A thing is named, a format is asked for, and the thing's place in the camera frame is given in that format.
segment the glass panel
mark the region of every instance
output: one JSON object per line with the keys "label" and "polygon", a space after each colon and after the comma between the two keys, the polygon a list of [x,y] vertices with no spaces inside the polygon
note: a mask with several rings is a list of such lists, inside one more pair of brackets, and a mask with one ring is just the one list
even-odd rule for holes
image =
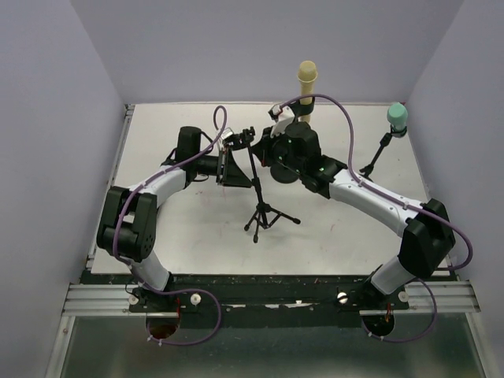
{"label": "glass panel", "polygon": [[[396,317],[394,337],[412,336],[429,315]],[[207,330],[179,330],[195,339]],[[146,341],[142,318],[78,318],[64,377],[483,377],[465,315],[441,315],[434,332],[408,344],[381,343],[361,329],[223,328],[198,346]]]}

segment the screw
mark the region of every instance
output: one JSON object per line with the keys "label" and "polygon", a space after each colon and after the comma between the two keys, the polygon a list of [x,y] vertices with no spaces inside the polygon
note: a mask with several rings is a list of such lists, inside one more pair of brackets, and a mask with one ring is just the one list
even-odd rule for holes
{"label": "screw", "polygon": [[136,298],[134,295],[130,295],[129,298],[128,298],[128,303],[130,305],[136,305],[137,303],[139,302],[139,299]]}
{"label": "screw", "polygon": [[338,293],[338,296],[337,296],[337,299],[338,299],[338,302],[341,303],[342,305],[344,305],[345,303],[348,302],[348,296],[347,296],[347,293],[344,293],[342,291],[340,291]]}
{"label": "screw", "polygon": [[406,302],[408,302],[408,300],[410,300],[410,296],[405,291],[400,291],[398,296],[399,296],[399,301],[401,301],[401,302],[406,303]]}
{"label": "screw", "polygon": [[191,304],[194,306],[199,305],[199,303],[202,301],[202,297],[199,294],[193,294],[191,296]]}

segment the white tabletop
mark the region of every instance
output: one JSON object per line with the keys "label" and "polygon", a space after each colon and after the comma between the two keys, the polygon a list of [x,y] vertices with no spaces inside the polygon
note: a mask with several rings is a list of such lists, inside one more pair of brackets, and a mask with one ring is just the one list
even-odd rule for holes
{"label": "white tabletop", "polygon": [[[235,132],[272,124],[271,104],[229,103],[228,126]],[[214,136],[215,104],[179,103],[138,105],[132,118],[115,185],[129,187],[155,172],[176,146],[182,126],[197,126]],[[355,127],[354,167],[367,165],[388,131],[386,106],[347,106]],[[335,107],[318,104],[310,122],[317,131],[323,154],[347,162],[348,125]],[[246,150],[235,153],[243,171],[251,176]],[[394,232],[343,203],[306,190],[300,182],[274,181],[269,169],[257,162],[265,201],[301,219],[296,225],[280,219],[269,230],[243,226],[255,210],[254,189],[218,187],[210,177],[192,183],[173,195],[157,217],[154,246],[161,263],[174,273],[197,274],[310,274],[367,275],[399,251]],[[407,137],[393,139],[383,152],[375,183],[409,198],[426,200],[420,173]],[[97,250],[93,273],[128,273],[104,250]]]}

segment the white wall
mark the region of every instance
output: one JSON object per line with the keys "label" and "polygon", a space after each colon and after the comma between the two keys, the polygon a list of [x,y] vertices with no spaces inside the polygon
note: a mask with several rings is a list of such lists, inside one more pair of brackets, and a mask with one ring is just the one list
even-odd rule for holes
{"label": "white wall", "polygon": [[[496,356],[504,356],[503,20],[502,0],[465,0],[408,100],[424,181],[474,243],[461,274],[474,284]],[[461,240],[456,251],[460,261]]]}
{"label": "white wall", "polygon": [[43,376],[124,107],[68,0],[0,13],[0,375]]}
{"label": "white wall", "polygon": [[461,0],[72,0],[125,101],[406,100]]}

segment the beige microphone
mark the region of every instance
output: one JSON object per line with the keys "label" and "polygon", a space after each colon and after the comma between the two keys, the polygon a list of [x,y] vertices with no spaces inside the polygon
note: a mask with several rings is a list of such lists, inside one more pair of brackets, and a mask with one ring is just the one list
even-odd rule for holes
{"label": "beige microphone", "polygon": [[[299,65],[298,79],[301,84],[301,95],[309,95],[313,93],[313,85],[317,80],[318,72],[315,63],[312,61],[304,61]],[[300,101],[303,105],[311,104],[311,98],[304,98]],[[299,120],[309,122],[309,115],[302,116]]]}

